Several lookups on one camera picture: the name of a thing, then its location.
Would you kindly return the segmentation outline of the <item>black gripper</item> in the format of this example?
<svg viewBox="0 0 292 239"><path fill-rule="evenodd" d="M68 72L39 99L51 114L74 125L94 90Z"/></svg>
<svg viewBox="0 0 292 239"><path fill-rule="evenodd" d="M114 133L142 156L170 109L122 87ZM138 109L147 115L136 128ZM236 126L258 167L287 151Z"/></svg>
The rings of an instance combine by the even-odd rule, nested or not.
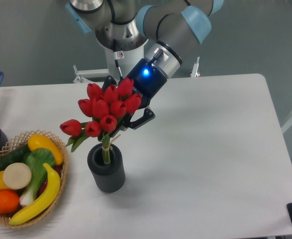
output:
<svg viewBox="0 0 292 239"><path fill-rule="evenodd" d="M109 104L109 113L114 117L123 117L121 131L138 129L155 118L154 112L148 107L151 99L167 82L167 78L151 60L141 59L128 75L117 82L111 75L106 76L102 90L104 100ZM143 116L132 121L137 110L143 109Z"/></svg>

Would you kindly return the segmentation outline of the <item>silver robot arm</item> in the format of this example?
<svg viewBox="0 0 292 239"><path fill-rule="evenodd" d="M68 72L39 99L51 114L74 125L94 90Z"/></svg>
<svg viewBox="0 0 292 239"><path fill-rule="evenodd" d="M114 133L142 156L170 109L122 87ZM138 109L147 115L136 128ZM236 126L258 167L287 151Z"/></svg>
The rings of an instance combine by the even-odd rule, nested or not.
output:
<svg viewBox="0 0 292 239"><path fill-rule="evenodd" d="M150 101L211 31L209 17L221 0L174 0L136 8L132 0L70 0L66 10L84 33L94 31L105 49L104 85L133 79L144 114L126 115L117 130L137 129L155 117Z"/></svg>

